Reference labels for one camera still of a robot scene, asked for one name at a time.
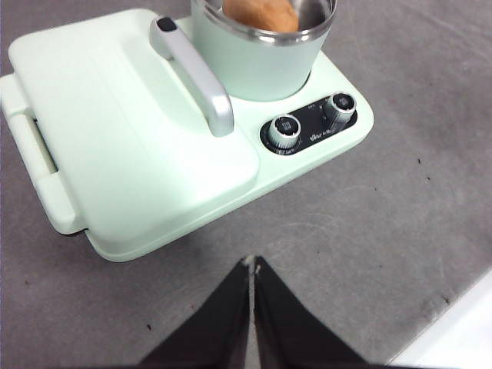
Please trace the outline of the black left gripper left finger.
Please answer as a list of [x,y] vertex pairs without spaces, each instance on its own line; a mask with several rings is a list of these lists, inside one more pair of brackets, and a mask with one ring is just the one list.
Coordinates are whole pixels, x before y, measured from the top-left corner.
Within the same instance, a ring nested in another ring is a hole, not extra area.
[[142,364],[244,364],[250,324],[249,263],[241,259],[203,305]]

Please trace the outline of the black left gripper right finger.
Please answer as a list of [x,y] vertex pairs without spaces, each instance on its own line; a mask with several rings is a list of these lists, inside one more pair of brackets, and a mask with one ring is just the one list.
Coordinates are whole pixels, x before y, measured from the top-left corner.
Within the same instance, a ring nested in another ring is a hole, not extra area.
[[255,260],[254,322],[262,365],[365,363],[299,301],[262,256]]

